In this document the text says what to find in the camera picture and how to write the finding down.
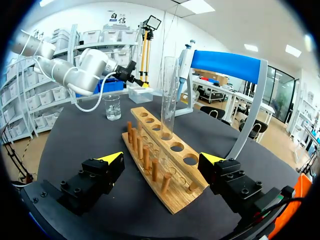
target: orange object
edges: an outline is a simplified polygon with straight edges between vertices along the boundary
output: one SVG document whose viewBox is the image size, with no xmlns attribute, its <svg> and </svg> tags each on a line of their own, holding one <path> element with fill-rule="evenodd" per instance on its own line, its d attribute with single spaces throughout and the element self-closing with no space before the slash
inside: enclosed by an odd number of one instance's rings
<svg viewBox="0 0 320 240">
<path fill-rule="evenodd" d="M 299 178 L 298 182 L 294 186 L 295 189 L 295 198 L 304 198 L 310 187 L 312 185 L 312 182 L 310 179 L 302 173 Z M 275 220 L 275 228 L 274 230 L 269 234 L 268 238 L 273 238 L 283 227 L 287 224 L 287 222 L 290 220 L 290 218 L 295 214 L 297 209 L 300 207 L 301 202 L 300 201 L 293 201 L 288 204 L 288 206 L 285 208 L 283 213 L 276 218 Z"/>
</svg>

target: ceiling light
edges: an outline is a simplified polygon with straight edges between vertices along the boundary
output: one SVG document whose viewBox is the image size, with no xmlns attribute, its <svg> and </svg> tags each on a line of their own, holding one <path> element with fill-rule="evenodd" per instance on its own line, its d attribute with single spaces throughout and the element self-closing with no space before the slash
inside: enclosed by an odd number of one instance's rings
<svg viewBox="0 0 320 240">
<path fill-rule="evenodd" d="M 245 44 L 244 47 L 245 47 L 247 50 L 254 51 L 254 52 L 258 52 L 258 47 L 256 47 L 256 46 L 249 45 L 249 44 Z"/>
<path fill-rule="evenodd" d="M 39 2 L 39 4 L 40 4 L 40 7 L 44 7 L 45 5 L 47 5 L 47 4 L 49 4 L 49 3 L 53 2 L 53 1 L 54 0 L 41 0 Z"/>
<path fill-rule="evenodd" d="M 181 6 L 189 9 L 195 14 L 203 14 L 215 11 L 208 3 L 204 0 L 189 0 L 180 4 Z"/>
<path fill-rule="evenodd" d="M 290 45 L 286 45 L 285 47 L 285 51 L 288 53 L 288 54 L 292 54 L 293 56 L 295 56 L 296 58 L 300 57 L 301 55 L 301 51 L 296 49 L 295 47 L 293 46 L 290 46 Z"/>
</svg>

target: glass beaker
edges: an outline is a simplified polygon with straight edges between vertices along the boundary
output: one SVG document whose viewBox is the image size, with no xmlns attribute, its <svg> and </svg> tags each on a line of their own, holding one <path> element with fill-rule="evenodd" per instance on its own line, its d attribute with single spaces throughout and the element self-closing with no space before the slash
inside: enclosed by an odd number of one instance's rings
<svg viewBox="0 0 320 240">
<path fill-rule="evenodd" d="M 120 96 L 108 95 L 103 98 L 105 105 L 106 118 L 110 121 L 121 118 Z"/>
</svg>

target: white cable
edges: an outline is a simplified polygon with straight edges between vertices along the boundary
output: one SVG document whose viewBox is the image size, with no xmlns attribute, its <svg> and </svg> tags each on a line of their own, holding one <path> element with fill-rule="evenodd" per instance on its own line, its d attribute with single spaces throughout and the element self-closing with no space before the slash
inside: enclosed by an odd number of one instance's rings
<svg viewBox="0 0 320 240">
<path fill-rule="evenodd" d="M 94 111 L 100 104 L 100 101 L 101 101 L 101 98 L 102 98 L 102 93 L 103 93 L 103 89 L 104 89 L 104 85 L 105 85 L 105 82 L 107 80 L 107 78 L 111 77 L 113 74 L 116 74 L 116 72 L 111 72 L 109 73 L 107 76 L 104 77 L 103 81 L 102 81 L 102 85 L 101 85 L 101 90 L 100 90 L 100 95 L 99 95 L 99 99 L 98 99 L 98 102 L 96 103 L 96 105 L 91 108 L 91 109 L 83 109 L 82 107 L 80 107 L 77 103 L 77 100 L 74 99 L 74 105 L 82 112 L 85 112 L 85 113 L 89 113 L 89 112 L 92 112 Z"/>
</svg>

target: ceiling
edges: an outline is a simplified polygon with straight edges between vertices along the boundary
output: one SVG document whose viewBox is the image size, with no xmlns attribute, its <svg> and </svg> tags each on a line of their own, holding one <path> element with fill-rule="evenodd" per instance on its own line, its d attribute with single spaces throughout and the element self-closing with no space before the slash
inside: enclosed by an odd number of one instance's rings
<svg viewBox="0 0 320 240">
<path fill-rule="evenodd" d="M 314 54 L 307 52 L 305 32 L 296 19 L 278 0 L 205 0 L 215 11 L 194 14 L 177 2 L 185 0 L 56 0 L 50 7 L 36 4 L 26 19 L 27 26 L 53 13 L 82 4 L 95 2 L 126 2 L 167 11 L 206 31 L 224 44 L 232 53 L 266 59 L 269 65 L 297 72 L 300 68 L 318 74 Z M 244 44 L 255 45 L 258 52 L 248 51 Z M 285 52 L 289 44 L 300 51 L 299 58 Z"/>
</svg>

